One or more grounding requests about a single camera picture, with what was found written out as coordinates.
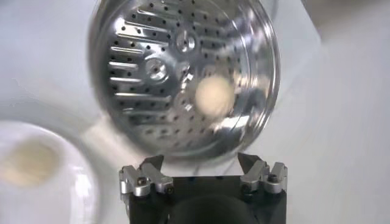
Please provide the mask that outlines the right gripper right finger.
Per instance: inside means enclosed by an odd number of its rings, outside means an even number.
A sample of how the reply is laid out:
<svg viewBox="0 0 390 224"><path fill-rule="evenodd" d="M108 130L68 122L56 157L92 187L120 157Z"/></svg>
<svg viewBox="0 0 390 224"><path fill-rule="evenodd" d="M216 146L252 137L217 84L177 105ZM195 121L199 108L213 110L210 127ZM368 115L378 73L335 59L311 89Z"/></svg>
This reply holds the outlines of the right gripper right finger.
<svg viewBox="0 0 390 224"><path fill-rule="evenodd" d="M251 194L261 187L269 194L279 194L287 190L288 168L276 162L272 169L257 155L238 154L239 164L244 172L240 176L240 186L244 194Z"/></svg>

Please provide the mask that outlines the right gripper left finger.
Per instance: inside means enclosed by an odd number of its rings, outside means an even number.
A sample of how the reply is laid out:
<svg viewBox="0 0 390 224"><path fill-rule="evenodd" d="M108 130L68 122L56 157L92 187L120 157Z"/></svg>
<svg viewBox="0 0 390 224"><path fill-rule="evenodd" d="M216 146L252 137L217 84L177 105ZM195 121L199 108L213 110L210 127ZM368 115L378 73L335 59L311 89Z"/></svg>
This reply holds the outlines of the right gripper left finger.
<svg viewBox="0 0 390 224"><path fill-rule="evenodd" d="M133 166L122 167L119 171L120 194L144 197L151 193L152 186L160 194L172 194L173 177L161 173L163 160L163 155L157 155L147 157L137 169Z"/></svg>

